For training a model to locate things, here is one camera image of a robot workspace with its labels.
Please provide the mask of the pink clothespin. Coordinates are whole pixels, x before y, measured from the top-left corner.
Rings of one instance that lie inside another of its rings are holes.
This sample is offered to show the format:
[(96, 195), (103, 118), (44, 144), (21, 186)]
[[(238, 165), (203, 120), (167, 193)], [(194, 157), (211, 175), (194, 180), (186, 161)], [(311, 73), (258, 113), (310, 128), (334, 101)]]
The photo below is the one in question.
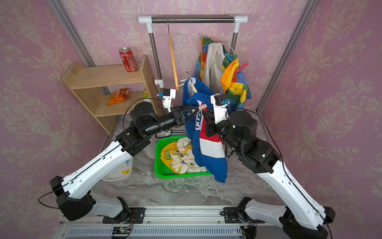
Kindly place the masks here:
[(206, 104), (202, 104), (200, 106), (198, 106), (198, 110), (199, 111), (203, 111), (204, 109), (206, 109), (208, 106)]

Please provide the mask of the wooden clothes hanger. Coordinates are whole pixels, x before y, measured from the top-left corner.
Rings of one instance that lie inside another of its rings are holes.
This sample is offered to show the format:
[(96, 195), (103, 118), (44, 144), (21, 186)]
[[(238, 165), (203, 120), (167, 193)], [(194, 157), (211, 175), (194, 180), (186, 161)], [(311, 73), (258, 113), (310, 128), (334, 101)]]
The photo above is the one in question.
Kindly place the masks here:
[(192, 77), (190, 76), (189, 72), (186, 71), (186, 73), (188, 74), (188, 77), (189, 77), (189, 80), (190, 80), (190, 87), (192, 88), (193, 93), (195, 94), (195, 93), (197, 93), (198, 91), (197, 91), (197, 89), (196, 89), (196, 87), (195, 87), (195, 85), (194, 85), (194, 82), (193, 82)]
[(179, 79), (178, 79), (178, 73), (177, 73), (177, 67), (176, 67), (176, 62), (175, 62), (175, 55), (174, 55), (174, 49), (173, 49), (173, 43), (172, 43), (168, 18), (167, 18), (167, 27), (168, 27), (168, 39), (169, 39), (170, 54), (171, 54), (171, 60), (172, 60), (172, 66), (173, 66), (175, 88), (176, 88), (176, 91), (178, 91), (179, 90)]

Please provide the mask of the yellow white dinosaur jacket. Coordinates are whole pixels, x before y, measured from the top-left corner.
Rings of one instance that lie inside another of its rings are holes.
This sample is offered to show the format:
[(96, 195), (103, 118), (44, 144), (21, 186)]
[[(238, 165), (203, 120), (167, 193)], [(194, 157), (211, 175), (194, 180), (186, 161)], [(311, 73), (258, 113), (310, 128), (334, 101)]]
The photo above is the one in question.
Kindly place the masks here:
[(193, 155), (192, 140), (181, 137), (168, 143), (160, 154), (162, 162), (176, 174), (207, 172), (205, 166), (198, 166)]

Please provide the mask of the yellow clothespin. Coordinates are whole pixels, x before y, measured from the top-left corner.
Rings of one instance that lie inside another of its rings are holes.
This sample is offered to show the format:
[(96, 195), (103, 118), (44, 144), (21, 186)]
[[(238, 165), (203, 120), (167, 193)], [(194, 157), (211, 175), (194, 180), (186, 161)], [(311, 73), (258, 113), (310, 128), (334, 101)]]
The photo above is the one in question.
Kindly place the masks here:
[(130, 169), (122, 171), (122, 174), (128, 175), (130, 173)]

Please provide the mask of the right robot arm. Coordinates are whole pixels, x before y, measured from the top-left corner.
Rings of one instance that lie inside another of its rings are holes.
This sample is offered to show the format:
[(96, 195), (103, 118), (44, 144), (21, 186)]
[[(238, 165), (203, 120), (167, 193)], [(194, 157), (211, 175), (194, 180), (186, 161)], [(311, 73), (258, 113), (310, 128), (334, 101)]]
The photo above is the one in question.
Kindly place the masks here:
[(238, 214), (281, 228), (291, 239), (332, 238), (329, 224), (335, 211), (316, 202), (285, 166), (283, 158), (267, 141), (256, 136), (258, 122), (246, 111), (235, 111), (221, 120), (204, 111), (207, 136), (218, 136), (242, 164), (267, 182), (285, 203), (275, 206), (245, 197)]

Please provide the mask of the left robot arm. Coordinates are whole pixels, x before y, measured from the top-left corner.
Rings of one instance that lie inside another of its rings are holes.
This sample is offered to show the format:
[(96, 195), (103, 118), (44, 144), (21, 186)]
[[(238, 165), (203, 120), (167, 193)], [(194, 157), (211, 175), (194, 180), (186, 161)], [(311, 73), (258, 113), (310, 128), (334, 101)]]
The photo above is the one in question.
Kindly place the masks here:
[(149, 102), (141, 102), (130, 112), (131, 123), (114, 141), (94, 159), (74, 173), (56, 176), (50, 181), (57, 206), (69, 221), (88, 215), (109, 218), (115, 223), (131, 220), (130, 209), (122, 197), (110, 198), (92, 192), (91, 189), (108, 173), (132, 159), (150, 144), (150, 137), (180, 127), (206, 105), (178, 106), (169, 113), (158, 116)]

